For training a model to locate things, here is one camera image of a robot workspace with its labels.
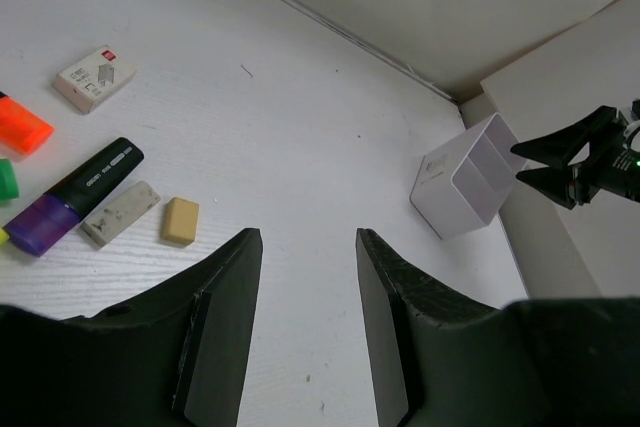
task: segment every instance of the eraser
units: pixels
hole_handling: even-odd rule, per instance
[[[129,82],[136,67],[111,47],[103,45],[93,54],[58,74],[53,88],[80,112],[88,114]]]
[[[0,142],[29,155],[46,142],[54,128],[0,92]]]
[[[167,205],[160,237],[170,242],[189,245],[196,240],[198,227],[198,211],[200,206],[195,202],[174,197]]]
[[[84,230],[100,247],[124,232],[136,220],[160,202],[160,196],[146,182],[138,182],[99,209],[82,223]]]

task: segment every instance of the white tabletop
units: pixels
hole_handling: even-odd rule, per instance
[[[463,131],[456,107],[279,1],[0,0],[0,12],[0,90],[57,129],[28,158],[0,150],[22,190],[0,222],[120,135],[146,159],[114,195],[146,180],[201,206],[184,249],[159,242],[160,207],[101,250],[76,231],[37,260],[5,246],[0,302],[93,315],[259,227],[239,425],[362,427],[377,423],[356,228],[476,300],[525,297],[497,220],[442,242],[409,204],[421,156]],[[50,85],[102,44],[139,72],[83,116]]]

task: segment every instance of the gray eraser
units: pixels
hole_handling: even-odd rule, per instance
[[[87,217],[84,230],[104,247],[160,202],[160,196],[146,182],[138,182],[106,207]]]

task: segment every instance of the highlighter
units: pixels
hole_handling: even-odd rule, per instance
[[[20,189],[9,159],[0,159],[0,202],[17,199]]]
[[[29,155],[46,142],[53,130],[40,117],[0,92],[0,142]]]
[[[5,225],[12,244],[40,257],[87,217],[142,162],[144,154],[120,137]]]

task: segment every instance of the white box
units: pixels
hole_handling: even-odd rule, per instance
[[[440,238],[491,223],[527,163],[510,151],[517,142],[493,114],[424,157],[410,198]]]
[[[108,45],[60,72],[53,88],[80,112],[88,114],[129,82],[136,67]]]

